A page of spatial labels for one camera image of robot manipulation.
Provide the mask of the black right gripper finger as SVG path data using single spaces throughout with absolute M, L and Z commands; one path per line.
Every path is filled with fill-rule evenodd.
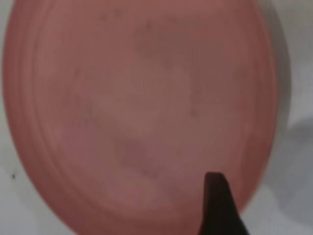
M 204 179 L 201 235 L 247 235 L 229 183 L 222 173 L 208 172 Z

